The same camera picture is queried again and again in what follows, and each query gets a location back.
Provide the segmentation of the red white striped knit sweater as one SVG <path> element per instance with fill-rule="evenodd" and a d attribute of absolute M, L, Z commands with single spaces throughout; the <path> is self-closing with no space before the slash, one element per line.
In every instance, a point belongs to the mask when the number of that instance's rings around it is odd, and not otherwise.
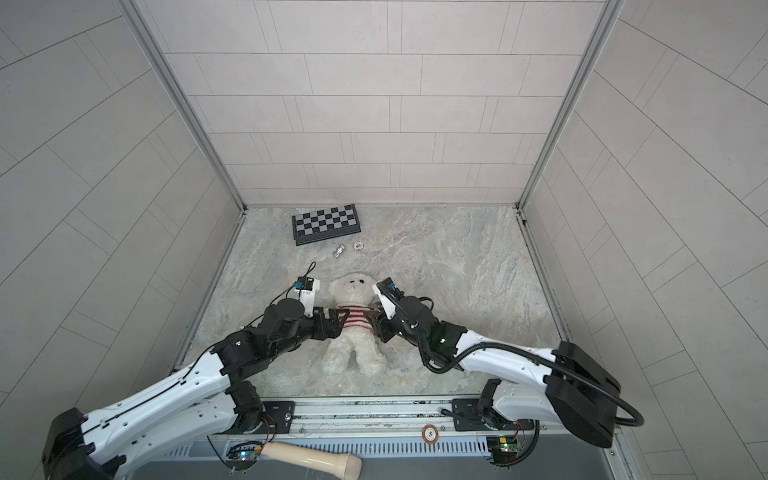
<path fill-rule="evenodd" d="M 344 321 L 344 325 L 342 327 L 343 331 L 357 329 L 366 331 L 371 335 L 375 334 L 373 325 L 366 316 L 366 314 L 370 312 L 370 309 L 367 306 L 339 305 L 337 310 L 339 312 L 345 311 L 347 313 L 346 320 Z"/>

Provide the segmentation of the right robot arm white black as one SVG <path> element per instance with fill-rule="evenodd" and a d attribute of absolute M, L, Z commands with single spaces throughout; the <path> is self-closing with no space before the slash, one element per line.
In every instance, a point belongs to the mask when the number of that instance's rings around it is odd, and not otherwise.
<path fill-rule="evenodd" d="M 495 341 L 439 320 L 422 298 L 388 288 L 378 297 L 382 310 L 373 325 L 381 341 L 408 341 L 434 374 L 490 375 L 478 406 L 492 429 L 507 430 L 518 419 L 557 422 L 578 439 L 608 448 L 616 427 L 645 423 L 621 398 L 619 381 L 574 343 L 542 349 Z"/>

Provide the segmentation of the white teddy bear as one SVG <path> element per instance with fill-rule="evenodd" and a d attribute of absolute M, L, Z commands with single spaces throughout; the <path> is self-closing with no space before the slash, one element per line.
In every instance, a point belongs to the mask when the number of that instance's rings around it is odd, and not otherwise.
<path fill-rule="evenodd" d="M 341 334 L 333 339 L 323 358 L 326 375 L 339 375 L 347 369 L 352 354 L 359 371 L 375 376 L 386 368 L 386 358 L 378 347 L 371 322 L 365 316 L 374 300 L 374 280 L 364 273 L 351 273 L 334 280 L 330 293 L 338 309 L 348 310 Z"/>

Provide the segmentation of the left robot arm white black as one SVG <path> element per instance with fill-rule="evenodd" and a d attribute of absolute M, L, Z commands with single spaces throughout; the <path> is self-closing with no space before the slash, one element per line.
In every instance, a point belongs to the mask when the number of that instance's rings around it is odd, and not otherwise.
<path fill-rule="evenodd" d="M 191 365 L 101 409 L 71 408 L 54 418 L 41 455 L 47 479 L 115 479 L 154 456 L 206 435 L 252 432 L 265 408 L 252 376 L 307 340 L 340 335 L 346 309 L 306 309 L 295 299 L 270 305 Z"/>

